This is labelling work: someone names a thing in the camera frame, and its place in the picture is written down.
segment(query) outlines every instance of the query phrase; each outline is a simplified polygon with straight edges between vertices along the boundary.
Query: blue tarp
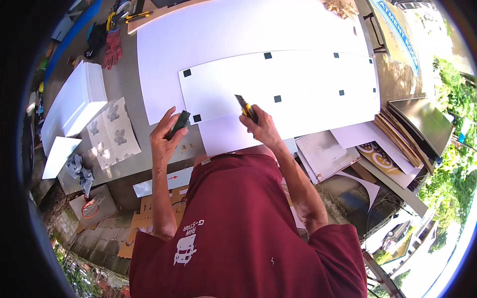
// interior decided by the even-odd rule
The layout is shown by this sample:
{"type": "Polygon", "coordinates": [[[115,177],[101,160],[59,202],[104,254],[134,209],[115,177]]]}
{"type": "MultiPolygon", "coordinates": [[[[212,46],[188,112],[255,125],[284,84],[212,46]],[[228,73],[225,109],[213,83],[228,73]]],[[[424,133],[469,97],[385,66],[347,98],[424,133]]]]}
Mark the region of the blue tarp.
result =
{"type": "Polygon", "coordinates": [[[63,41],[60,43],[58,48],[56,48],[55,52],[50,58],[50,61],[46,65],[44,80],[45,86],[64,50],[66,50],[80,30],[83,29],[83,27],[86,26],[86,24],[89,23],[89,21],[98,13],[99,8],[101,7],[101,2],[102,0],[96,0],[93,4],[91,4],[91,6],[88,7],[88,9],[78,18],[68,33],[64,36],[63,41]]]}

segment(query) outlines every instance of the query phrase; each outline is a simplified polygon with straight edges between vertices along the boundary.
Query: man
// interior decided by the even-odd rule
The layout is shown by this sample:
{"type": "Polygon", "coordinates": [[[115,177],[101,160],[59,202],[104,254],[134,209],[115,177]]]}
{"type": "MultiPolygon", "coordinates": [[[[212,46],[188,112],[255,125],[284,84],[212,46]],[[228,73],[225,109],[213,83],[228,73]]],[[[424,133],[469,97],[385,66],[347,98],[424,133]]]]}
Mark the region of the man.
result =
{"type": "Polygon", "coordinates": [[[258,125],[245,116],[240,121],[266,147],[198,159],[178,228],[166,169],[187,128],[164,139],[179,117],[171,117],[172,107],[151,133],[154,236],[136,235],[132,298],[366,297],[356,229],[328,224],[320,196],[271,116],[253,108],[258,125]],[[308,244],[295,226],[282,175],[308,244]]]}

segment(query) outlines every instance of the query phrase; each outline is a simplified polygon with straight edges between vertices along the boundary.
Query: black glove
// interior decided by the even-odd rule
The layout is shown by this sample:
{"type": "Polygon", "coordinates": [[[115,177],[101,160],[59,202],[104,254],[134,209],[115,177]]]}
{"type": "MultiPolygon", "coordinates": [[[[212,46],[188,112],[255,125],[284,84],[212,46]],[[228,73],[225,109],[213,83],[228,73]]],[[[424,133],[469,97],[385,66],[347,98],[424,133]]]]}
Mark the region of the black glove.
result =
{"type": "Polygon", "coordinates": [[[84,52],[87,59],[92,59],[96,53],[106,45],[106,23],[96,25],[93,24],[91,32],[88,36],[88,49],[84,52]]]}

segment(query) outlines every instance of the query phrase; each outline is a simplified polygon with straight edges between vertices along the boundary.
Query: yellow utility knife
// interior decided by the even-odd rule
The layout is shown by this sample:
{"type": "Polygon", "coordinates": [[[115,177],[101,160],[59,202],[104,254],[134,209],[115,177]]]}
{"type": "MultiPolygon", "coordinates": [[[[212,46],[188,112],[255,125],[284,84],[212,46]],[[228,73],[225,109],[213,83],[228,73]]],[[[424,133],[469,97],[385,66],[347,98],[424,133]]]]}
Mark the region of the yellow utility knife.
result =
{"type": "Polygon", "coordinates": [[[241,95],[235,95],[237,100],[242,107],[242,115],[247,116],[248,118],[252,119],[255,124],[259,123],[259,117],[253,110],[253,108],[243,99],[241,95]]]}

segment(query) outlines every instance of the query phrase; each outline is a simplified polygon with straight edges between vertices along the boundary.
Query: work glove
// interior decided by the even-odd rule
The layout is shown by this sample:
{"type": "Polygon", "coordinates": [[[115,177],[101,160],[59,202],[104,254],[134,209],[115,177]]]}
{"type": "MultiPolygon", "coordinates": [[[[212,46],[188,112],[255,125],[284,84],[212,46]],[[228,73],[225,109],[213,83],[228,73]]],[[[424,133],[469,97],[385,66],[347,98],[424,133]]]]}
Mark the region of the work glove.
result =
{"type": "Polygon", "coordinates": [[[109,31],[106,37],[106,52],[104,53],[103,68],[110,70],[118,63],[118,59],[123,56],[121,50],[121,37],[119,36],[119,28],[109,31]]]}

